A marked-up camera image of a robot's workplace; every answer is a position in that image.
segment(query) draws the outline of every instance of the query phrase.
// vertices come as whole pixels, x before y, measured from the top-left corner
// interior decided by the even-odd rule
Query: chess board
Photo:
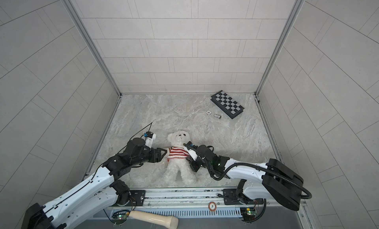
[[[234,118],[243,112],[243,107],[223,90],[211,96],[211,101],[215,103],[230,118]]]

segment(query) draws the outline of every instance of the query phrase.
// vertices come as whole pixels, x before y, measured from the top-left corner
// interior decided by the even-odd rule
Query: vent grille
[[[207,208],[139,208],[139,211],[177,218],[239,218],[239,208],[220,208],[214,212]]]

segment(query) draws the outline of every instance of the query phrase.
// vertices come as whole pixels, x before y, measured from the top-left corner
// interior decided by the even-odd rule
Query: marble floor
[[[151,132],[157,135],[153,147],[167,148],[169,133],[185,130],[195,145],[212,145],[217,155],[236,160],[261,163],[275,158],[267,132],[259,114],[253,94],[231,94],[245,109],[230,119],[211,100],[208,94],[180,95],[124,95],[116,111],[105,140],[92,166],[98,165],[116,154],[141,128],[153,122]],[[220,114],[217,119],[213,114]],[[239,179],[211,179],[208,171],[201,168],[195,173],[197,182],[184,185],[180,174],[171,184],[163,182],[166,160],[145,163],[121,177],[130,188],[160,187],[221,187],[236,186]]]

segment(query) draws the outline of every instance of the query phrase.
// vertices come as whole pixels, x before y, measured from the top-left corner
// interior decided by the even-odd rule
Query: white handle
[[[161,216],[153,213],[146,213],[134,210],[129,213],[129,217],[165,226],[168,229],[176,229],[179,223],[179,219],[173,216]]]

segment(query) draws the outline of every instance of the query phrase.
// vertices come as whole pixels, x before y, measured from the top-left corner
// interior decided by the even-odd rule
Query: white teddy bear
[[[164,180],[166,182],[174,182],[178,171],[180,171],[184,184],[194,184],[196,182],[196,177],[186,160],[186,157],[189,156],[189,154],[183,146],[183,143],[190,141],[190,134],[183,130],[179,130],[170,133],[167,139],[172,147],[169,148],[169,154],[167,157],[168,166],[163,177]]]

